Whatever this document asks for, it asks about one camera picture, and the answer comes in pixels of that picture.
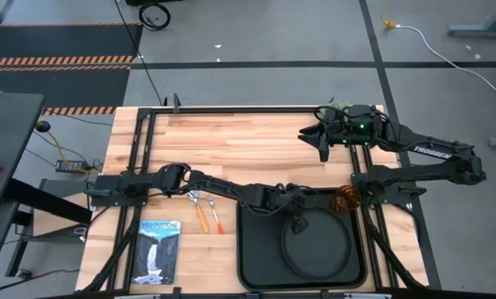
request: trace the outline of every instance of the butcher block tabletop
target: butcher block tabletop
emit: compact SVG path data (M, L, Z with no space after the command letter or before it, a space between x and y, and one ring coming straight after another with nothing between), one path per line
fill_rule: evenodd
M317 120L312 113L205 113L160 114L155 120L149 172L170 163L187 163L193 169L237 184L295 183L311 187L337 187L351 184L353 171L349 149L331 148L329 160L319 161L316 149L297 138L298 131ZM103 174L118 175L126 170L139 107L119 107L107 148ZM143 125L144 143L147 120ZM140 146L140 165L144 146ZM361 168L366 169L358 149ZM374 164L398 167L394 153L371 150ZM236 202L214 195L214 205L225 233L215 225L212 209L200 194L200 206L209 223L204 233L194 204L186 195L166 199L153 197L142 209L141 220L178 220L181 222L179 255L174 285L132 285L130 293L171 293L181 287L183 293L248 292L237 277ZM421 283L427 284L425 267L414 223L408 214L389 205L383 206L390 245L405 267ZM131 220L129 209L127 224ZM87 286L111 255L120 208L111 207L91 225L86 241L76 289ZM361 221L362 243L368 266L365 282L354 292L375 290L371 265ZM379 248L379 268L383 284L389 286L384 256ZM120 258L115 288L121 288L127 249Z

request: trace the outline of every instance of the floor mat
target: floor mat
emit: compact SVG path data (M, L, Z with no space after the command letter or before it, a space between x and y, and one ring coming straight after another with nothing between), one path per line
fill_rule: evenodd
M139 44L142 25L128 28ZM135 55L119 23L0 26L0 65L131 62Z
M0 67L0 90L43 94L44 115L111 114L129 75L128 66Z

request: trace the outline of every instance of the orange and black striped tape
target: orange and black striped tape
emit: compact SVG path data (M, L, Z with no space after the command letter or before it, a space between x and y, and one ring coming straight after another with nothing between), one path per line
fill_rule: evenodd
M69 24L0 24L0 27L66 27L66 26L120 26L123 22L114 23L69 23ZM126 25L142 25L141 22L127 22Z
M134 59L134 56L0 57L0 66L129 63Z
M0 71L81 71L81 70L129 70L129 66L44 66L0 67Z
M111 115L116 107L54 107L43 108L41 115Z

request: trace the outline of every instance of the gray floor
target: gray floor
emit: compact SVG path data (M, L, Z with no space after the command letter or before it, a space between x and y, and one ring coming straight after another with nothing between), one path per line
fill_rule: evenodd
M368 0L383 59L438 61L416 33L387 32L382 27L380 13L385 4ZM121 6L126 21L135 21L135 8ZM185 0L166 6L173 15L170 26L162 32L143 34L140 48L148 62L373 60L361 10L354 0ZM486 0L393 0L386 18L418 27L432 47L454 61L496 61L496 40L445 35L449 24L478 24L495 10L496 1ZM111 0L15 0L4 22L119 21ZM496 69L476 71L496 85ZM238 68L150 73L162 96L176 92L184 105L322 104L332 96L351 104L385 104L374 69ZM422 204L442 287L496 292L496 149L486 144L489 136L496 136L496 93L475 77L451 69L390 69L387 74L402 123L423 134L476 145L489 179L474 187L447 182L422 184L429 189ZM145 73L131 71L125 105L156 103ZM86 118L112 120L108 115ZM49 121L64 146L82 153L90 162L105 157L109 128L63 117ZM55 149L36 136L28 149L50 161L57 159ZM423 156L410 158L415 164L434 163ZM33 185L42 178L85 178L56 174L29 153L23 155L15 176ZM78 268L81 251L80 245L33 244L23 266L36 273ZM15 281L2 278L10 252L11 247L5 248L0 257L0 285ZM75 281L76 275L56 274L0 292L0 297L70 293Z

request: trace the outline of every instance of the book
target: book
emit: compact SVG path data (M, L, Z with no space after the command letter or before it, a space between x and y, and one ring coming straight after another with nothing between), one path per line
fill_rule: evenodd
M179 221L140 222L131 273L133 284L174 284L180 232Z

